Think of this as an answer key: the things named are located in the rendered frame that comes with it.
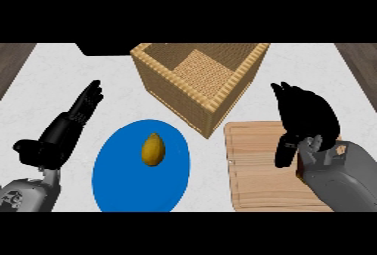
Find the pale wooden cutting board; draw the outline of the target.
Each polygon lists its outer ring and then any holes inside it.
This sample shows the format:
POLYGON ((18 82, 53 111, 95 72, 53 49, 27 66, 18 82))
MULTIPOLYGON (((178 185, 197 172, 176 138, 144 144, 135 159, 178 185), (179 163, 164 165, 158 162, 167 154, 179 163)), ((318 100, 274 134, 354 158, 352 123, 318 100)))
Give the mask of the pale wooden cutting board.
POLYGON ((229 122, 224 128, 231 201, 237 211, 330 212, 296 177, 297 159, 275 167, 275 151, 286 134, 281 121, 229 122))

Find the square wicker basket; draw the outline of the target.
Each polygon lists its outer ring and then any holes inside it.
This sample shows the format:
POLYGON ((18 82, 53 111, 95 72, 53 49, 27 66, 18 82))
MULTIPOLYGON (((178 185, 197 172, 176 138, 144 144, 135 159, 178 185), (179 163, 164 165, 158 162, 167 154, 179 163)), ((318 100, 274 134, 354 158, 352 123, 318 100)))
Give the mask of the square wicker basket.
POLYGON ((142 43, 132 58, 147 91, 210 137, 243 96, 266 43, 142 43))

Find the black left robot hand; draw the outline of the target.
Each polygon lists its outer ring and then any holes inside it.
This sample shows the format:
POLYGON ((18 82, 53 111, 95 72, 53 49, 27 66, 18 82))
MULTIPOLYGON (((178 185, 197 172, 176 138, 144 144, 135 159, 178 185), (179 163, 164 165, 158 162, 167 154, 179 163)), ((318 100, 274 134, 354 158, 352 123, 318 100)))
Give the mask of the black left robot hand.
POLYGON ((22 164, 56 170, 65 164, 83 132, 86 122, 102 100, 101 81, 93 80, 70 109, 52 120, 37 140, 22 139, 14 144, 22 164))

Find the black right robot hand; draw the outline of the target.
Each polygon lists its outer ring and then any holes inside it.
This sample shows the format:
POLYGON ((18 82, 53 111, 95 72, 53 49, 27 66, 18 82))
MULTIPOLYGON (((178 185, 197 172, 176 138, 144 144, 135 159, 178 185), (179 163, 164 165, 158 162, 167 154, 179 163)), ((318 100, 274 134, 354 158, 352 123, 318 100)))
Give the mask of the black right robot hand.
POLYGON ((321 136, 320 152, 328 150, 340 136, 340 123, 326 99, 312 91, 292 86, 287 82, 271 84, 286 134, 280 139, 275 153, 275 167, 292 166, 299 144, 321 136))

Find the black appliance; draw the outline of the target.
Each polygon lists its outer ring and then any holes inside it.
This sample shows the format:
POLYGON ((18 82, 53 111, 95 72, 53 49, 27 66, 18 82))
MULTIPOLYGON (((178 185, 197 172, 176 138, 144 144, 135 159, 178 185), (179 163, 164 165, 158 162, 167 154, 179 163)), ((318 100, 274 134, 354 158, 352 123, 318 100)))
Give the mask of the black appliance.
POLYGON ((126 56, 138 43, 79 43, 86 56, 126 56))

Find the blue oval plate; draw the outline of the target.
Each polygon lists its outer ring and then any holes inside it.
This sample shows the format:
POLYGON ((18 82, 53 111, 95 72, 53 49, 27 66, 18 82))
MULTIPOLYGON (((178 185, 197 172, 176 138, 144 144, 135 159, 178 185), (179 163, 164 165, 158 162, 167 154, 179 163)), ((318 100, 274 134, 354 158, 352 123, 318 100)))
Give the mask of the blue oval plate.
POLYGON ((176 128, 160 120, 139 120, 108 138, 93 168, 93 195, 105 212, 169 212, 190 183, 190 147, 176 128), (142 162, 142 145, 156 133, 166 146, 157 166, 142 162))

